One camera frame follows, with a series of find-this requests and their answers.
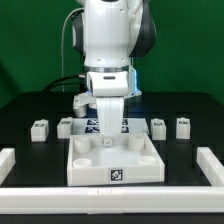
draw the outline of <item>black cable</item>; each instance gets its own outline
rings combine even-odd
[[[79,79],[79,75],[70,75],[70,76],[65,76],[63,78],[57,79],[57,80],[51,82],[49,85],[47,85],[43,89],[43,92],[48,92],[49,91],[49,88],[51,89],[51,87],[54,86],[55,84],[57,84],[59,82],[62,82],[62,81],[65,81],[65,80],[68,80],[68,79]]]
[[[50,90],[52,90],[53,88],[55,87],[58,87],[58,86],[70,86],[70,85],[78,85],[78,83],[56,83],[54,85],[51,85],[49,88],[45,88],[45,91],[44,92],[50,92]]]

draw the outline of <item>small white cube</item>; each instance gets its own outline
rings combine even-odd
[[[63,118],[57,126],[58,138],[59,139],[69,139],[72,134],[73,119]]]
[[[47,120],[35,121],[31,128],[32,142],[45,142],[49,133]]]
[[[152,140],[165,141],[166,140],[166,125],[164,120],[151,120]]]
[[[177,139],[190,139],[191,134],[191,124],[190,119],[187,118],[177,118]]]

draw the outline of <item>black sticker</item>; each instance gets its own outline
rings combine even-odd
[[[122,125],[128,125],[128,119],[124,119]]]
[[[154,125],[160,126],[160,125],[163,125],[163,123],[162,122],[155,122]]]
[[[121,128],[121,133],[129,133],[129,128],[128,127],[122,127]]]
[[[111,170],[110,172],[111,181],[123,180],[123,170]]]
[[[71,121],[62,121],[61,124],[71,124]]]
[[[94,120],[88,120],[87,125],[99,125],[99,121],[94,119]]]
[[[38,128],[44,127],[44,124],[35,124],[35,127],[38,127]]]
[[[188,124],[187,121],[179,121],[179,124]]]
[[[85,133],[92,134],[92,133],[99,133],[100,129],[98,127],[87,127]]]

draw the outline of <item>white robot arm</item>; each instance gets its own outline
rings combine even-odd
[[[85,100],[76,96],[74,110],[80,115],[84,104],[96,102],[100,134],[104,145],[110,146],[121,133],[124,99],[139,94],[129,58],[148,53],[155,42],[155,27],[147,0],[78,2],[84,13],[73,21],[74,47],[85,56],[91,96],[85,95]]]

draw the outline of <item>white block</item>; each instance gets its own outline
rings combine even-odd
[[[69,139],[73,129],[73,118],[63,118],[57,126],[58,138]]]
[[[2,149],[0,152],[0,185],[15,165],[15,150]]]
[[[190,119],[177,118],[176,138],[190,139],[191,124]]]
[[[166,140],[166,125],[164,120],[153,119],[151,120],[151,133],[153,140]]]
[[[45,142],[49,133],[49,124],[47,120],[35,121],[31,128],[32,142]]]

